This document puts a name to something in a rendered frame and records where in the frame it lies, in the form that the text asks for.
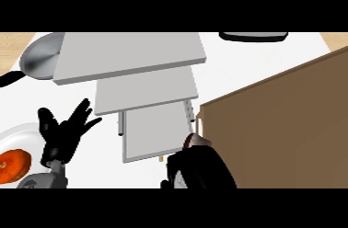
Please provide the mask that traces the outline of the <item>grey tiered shelf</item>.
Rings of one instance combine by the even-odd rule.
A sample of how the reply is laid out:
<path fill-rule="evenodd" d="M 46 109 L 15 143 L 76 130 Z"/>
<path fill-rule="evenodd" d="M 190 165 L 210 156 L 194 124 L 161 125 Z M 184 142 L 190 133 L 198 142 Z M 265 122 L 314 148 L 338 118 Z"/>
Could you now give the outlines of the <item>grey tiered shelf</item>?
<path fill-rule="evenodd" d="M 196 32 L 65 34 L 53 82 L 96 82 L 93 114 L 119 115 L 124 162 L 181 150 L 198 98 L 191 67 L 206 59 Z"/>

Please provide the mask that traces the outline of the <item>black flat appliance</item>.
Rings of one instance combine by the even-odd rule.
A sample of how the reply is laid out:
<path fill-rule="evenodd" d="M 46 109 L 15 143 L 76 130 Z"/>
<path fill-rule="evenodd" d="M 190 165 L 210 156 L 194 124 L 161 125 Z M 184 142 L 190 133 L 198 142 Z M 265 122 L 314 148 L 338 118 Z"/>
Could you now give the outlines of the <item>black flat appliance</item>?
<path fill-rule="evenodd" d="M 243 42 L 278 42 L 289 36 L 287 32 L 221 32 L 224 40 Z"/>

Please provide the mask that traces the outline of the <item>orange round fruit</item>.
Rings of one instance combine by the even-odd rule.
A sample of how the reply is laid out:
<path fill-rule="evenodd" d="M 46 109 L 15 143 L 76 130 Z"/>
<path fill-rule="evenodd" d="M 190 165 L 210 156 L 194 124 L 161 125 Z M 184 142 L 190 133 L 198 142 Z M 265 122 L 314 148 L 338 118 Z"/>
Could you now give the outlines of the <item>orange round fruit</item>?
<path fill-rule="evenodd" d="M 22 149 L 7 150 L 0 154 L 0 184 L 16 182 L 28 173 L 31 154 Z"/>

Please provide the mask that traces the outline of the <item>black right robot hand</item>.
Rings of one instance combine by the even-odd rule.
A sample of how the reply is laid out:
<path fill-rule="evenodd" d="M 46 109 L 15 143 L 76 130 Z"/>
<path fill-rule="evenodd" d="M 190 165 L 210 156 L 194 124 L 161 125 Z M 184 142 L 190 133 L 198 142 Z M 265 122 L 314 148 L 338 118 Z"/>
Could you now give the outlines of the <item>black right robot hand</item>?
<path fill-rule="evenodd" d="M 181 174 L 188 188 L 236 189 L 234 177 L 215 149 L 194 145 L 167 158 L 167 178 L 160 187 L 175 188 L 175 178 Z"/>

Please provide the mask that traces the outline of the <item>white plate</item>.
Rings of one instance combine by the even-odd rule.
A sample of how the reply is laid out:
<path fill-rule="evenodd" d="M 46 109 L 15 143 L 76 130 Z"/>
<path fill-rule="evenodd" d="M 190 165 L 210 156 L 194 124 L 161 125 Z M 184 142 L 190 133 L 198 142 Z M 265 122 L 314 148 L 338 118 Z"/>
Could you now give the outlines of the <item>white plate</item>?
<path fill-rule="evenodd" d="M 27 123 L 0 133 L 0 154 L 12 149 L 22 149 L 31 154 L 31 167 L 25 176 L 12 183 L 0 184 L 0 189 L 16 188 L 21 180 L 31 174 L 47 173 L 49 169 L 42 166 L 42 150 L 44 139 L 39 132 L 39 124 Z"/>

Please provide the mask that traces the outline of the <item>brown grey can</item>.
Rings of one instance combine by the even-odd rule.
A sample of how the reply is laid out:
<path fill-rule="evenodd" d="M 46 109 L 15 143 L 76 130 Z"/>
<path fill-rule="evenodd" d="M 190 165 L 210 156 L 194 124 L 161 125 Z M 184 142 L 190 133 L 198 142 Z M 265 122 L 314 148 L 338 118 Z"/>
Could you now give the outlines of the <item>brown grey can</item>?
<path fill-rule="evenodd" d="M 193 146 L 210 146 L 212 142 L 203 138 L 197 133 L 191 133 L 184 141 L 182 148 L 191 148 Z"/>

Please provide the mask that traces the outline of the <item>brown wooden cabinet door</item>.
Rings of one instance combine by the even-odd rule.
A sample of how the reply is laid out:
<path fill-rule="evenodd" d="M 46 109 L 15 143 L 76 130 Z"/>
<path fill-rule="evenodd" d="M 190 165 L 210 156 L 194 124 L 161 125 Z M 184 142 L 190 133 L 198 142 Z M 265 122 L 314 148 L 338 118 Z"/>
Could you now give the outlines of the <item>brown wooden cabinet door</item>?
<path fill-rule="evenodd" d="M 200 107 L 240 188 L 348 188 L 348 46 Z"/>

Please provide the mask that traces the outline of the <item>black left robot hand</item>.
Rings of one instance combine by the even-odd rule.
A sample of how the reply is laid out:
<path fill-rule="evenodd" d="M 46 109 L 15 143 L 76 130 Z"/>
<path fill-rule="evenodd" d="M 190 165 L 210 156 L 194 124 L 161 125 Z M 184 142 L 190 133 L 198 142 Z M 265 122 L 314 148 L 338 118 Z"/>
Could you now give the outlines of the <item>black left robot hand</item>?
<path fill-rule="evenodd" d="M 64 165 L 71 162 L 82 136 L 101 118 L 87 121 L 92 114 L 90 101 L 84 98 L 77 105 L 71 117 L 61 123 L 47 108 L 39 109 L 40 134 L 44 139 L 42 165 L 49 167 L 55 160 Z"/>

